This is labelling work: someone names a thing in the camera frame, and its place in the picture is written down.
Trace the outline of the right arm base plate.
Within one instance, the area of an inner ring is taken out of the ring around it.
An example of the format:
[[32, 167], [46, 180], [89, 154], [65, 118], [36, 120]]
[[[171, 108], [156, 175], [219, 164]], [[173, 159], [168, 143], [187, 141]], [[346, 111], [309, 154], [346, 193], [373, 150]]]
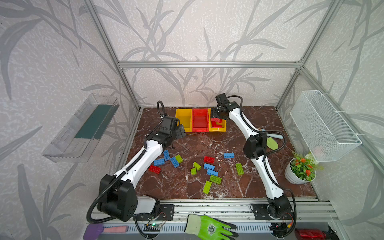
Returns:
[[289, 204], [251, 204], [250, 209], [256, 220], [293, 220], [295, 211]]

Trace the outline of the small red lego brick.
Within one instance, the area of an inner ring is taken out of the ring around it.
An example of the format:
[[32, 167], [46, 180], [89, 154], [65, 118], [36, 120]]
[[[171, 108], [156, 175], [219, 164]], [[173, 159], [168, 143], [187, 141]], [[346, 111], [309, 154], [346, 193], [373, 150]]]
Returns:
[[154, 165], [150, 165], [149, 171], [152, 173], [159, 174], [161, 172], [161, 168], [154, 166]]

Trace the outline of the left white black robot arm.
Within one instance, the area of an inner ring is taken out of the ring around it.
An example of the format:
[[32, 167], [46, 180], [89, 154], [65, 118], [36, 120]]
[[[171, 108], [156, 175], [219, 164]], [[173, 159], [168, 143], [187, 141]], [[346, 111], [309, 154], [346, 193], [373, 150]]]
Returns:
[[114, 175], [102, 178], [99, 195], [87, 211], [88, 223], [101, 224], [114, 219], [127, 222], [141, 214], [159, 215], [159, 201], [148, 196], [137, 196], [135, 188], [156, 158], [173, 141], [184, 138], [186, 131], [179, 119], [166, 114], [162, 101], [157, 102], [157, 110], [161, 121], [145, 135], [140, 151]]

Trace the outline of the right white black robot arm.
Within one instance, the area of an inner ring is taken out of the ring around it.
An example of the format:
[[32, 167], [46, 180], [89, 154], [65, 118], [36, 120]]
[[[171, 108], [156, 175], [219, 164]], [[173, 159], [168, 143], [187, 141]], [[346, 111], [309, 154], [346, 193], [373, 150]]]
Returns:
[[[279, 185], [268, 160], [269, 155], [285, 147], [286, 140], [284, 135], [278, 131], [264, 132], [257, 129], [243, 113], [242, 97], [219, 94], [216, 96], [216, 101], [217, 106], [211, 109], [213, 117], [233, 121], [246, 139], [243, 152], [255, 165], [262, 179], [269, 203], [269, 215], [273, 219], [279, 219], [286, 214], [291, 214], [295, 223], [297, 209], [293, 191]], [[283, 139], [282, 146], [268, 152], [267, 134], [280, 135]]]

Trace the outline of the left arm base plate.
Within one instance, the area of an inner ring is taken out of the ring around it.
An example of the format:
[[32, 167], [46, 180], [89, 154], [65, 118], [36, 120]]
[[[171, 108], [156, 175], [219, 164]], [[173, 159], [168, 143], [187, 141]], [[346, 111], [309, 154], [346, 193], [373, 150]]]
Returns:
[[160, 204], [155, 207], [152, 213], [138, 214], [136, 220], [138, 221], [172, 221], [175, 213], [175, 205]]

